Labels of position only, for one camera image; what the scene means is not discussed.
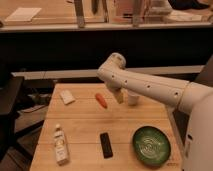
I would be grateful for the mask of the cream gripper fingers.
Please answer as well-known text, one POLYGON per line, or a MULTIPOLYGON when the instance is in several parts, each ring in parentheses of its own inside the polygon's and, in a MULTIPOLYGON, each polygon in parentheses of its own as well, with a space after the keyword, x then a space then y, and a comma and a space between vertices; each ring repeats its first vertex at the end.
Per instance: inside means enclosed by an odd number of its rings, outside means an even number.
POLYGON ((114 95, 116 101, 117 101, 119 104, 121 104, 121 103, 124 102, 124 98, 123 98, 123 93, 122 93, 122 91, 116 91, 116 92, 113 93, 113 95, 114 95))

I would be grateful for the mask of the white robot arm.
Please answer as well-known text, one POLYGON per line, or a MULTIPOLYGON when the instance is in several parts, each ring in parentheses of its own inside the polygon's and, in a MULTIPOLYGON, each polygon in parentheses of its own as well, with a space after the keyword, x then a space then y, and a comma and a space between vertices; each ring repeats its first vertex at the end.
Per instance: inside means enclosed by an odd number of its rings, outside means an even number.
POLYGON ((112 53, 98 68, 97 75, 123 102, 121 89, 152 98, 189 115, 182 169, 213 171, 213 87, 125 69, 126 60, 112 53))

